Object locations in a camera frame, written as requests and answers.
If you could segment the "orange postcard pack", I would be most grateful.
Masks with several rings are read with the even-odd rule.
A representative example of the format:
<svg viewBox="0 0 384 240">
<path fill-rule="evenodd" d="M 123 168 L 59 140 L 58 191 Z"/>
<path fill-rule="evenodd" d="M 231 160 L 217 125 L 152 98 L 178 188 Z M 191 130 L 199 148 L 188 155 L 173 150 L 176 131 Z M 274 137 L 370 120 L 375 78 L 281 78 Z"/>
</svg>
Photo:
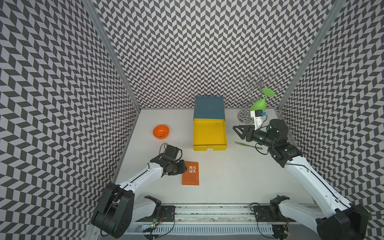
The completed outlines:
<svg viewBox="0 0 384 240">
<path fill-rule="evenodd" d="M 200 175 L 199 175 L 199 163 L 185 161 L 187 170 L 182 174 L 182 185 L 183 186 L 199 186 Z"/>
</svg>

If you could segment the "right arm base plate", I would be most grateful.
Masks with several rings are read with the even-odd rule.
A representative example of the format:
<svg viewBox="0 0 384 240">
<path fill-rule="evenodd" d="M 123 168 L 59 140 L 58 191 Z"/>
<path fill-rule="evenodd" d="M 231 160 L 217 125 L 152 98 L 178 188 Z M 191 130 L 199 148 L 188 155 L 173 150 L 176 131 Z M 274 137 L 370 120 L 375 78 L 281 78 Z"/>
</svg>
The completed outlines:
<svg viewBox="0 0 384 240">
<path fill-rule="evenodd" d="M 279 214 L 273 214 L 269 206 L 253 205 L 251 206 L 251 210 L 259 222 L 295 222 L 295 220 L 280 216 Z"/>
</svg>

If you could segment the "teal drawer cabinet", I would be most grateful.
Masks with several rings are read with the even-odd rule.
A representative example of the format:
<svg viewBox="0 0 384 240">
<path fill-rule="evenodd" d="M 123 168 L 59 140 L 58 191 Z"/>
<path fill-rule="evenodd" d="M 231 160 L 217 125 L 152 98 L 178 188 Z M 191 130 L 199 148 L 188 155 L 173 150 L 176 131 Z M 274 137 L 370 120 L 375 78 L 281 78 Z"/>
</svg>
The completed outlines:
<svg viewBox="0 0 384 240">
<path fill-rule="evenodd" d="M 196 96 L 194 119 L 225 120 L 224 98 Z"/>
</svg>

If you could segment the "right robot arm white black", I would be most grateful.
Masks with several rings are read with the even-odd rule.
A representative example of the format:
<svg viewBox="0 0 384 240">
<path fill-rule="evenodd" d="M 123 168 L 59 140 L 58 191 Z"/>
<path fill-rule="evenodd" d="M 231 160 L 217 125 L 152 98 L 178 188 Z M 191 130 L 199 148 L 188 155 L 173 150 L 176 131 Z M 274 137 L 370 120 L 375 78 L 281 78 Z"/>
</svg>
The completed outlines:
<svg viewBox="0 0 384 240">
<path fill-rule="evenodd" d="M 234 126 L 233 130 L 242 140 L 267 147 L 268 154 L 302 184 L 320 208 L 315 211 L 287 196 L 277 196 L 270 201 L 273 218 L 294 220 L 322 240 L 365 239 L 367 209 L 352 204 L 315 171 L 303 153 L 288 142 L 289 129 L 283 120 L 271 120 L 265 131 L 250 125 Z"/>
</svg>

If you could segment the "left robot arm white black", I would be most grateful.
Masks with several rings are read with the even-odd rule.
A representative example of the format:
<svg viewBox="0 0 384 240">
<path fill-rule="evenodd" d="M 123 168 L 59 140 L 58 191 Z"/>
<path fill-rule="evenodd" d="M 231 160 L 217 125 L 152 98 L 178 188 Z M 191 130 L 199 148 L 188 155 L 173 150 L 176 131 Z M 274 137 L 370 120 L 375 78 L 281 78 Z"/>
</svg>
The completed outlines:
<svg viewBox="0 0 384 240">
<path fill-rule="evenodd" d="M 103 189 L 91 218 L 91 224 L 100 229 L 103 237 L 120 238 L 131 223 L 142 219 L 152 219 L 145 229 L 148 240 L 155 240 L 154 230 L 167 216 L 175 218 L 175 211 L 162 208 L 162 202 L 152 196 L 142 196 L 142 192 L 163 176 L 176 176 L 187 171 L 182 160 L 183 151 L 169 144 L 162 144 L 164 150 L 154 157 L 147 166 L 134 177 L 120 184 L 109 183 Z"/>
</svg>

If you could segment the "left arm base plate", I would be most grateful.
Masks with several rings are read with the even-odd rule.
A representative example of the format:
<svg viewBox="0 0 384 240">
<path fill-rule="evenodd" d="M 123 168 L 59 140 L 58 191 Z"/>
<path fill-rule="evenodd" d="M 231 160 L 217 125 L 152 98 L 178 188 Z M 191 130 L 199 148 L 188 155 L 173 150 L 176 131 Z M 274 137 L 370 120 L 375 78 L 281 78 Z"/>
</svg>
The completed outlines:
<svg viewBox="0 0 384 240">
<path fill-rule="evenodd" d="M 141 218 L 137 222 L 152 222 L 155 217 L 157 217 L 157 222 L 162 220 L 162 222 L 173 222 L 175 217 L 174 213 L 176 206 L 174 205 L 165 205 L 161 206 L 159 209 L 155 210 L 154 214 L 149 217 Z"/>
</svg>

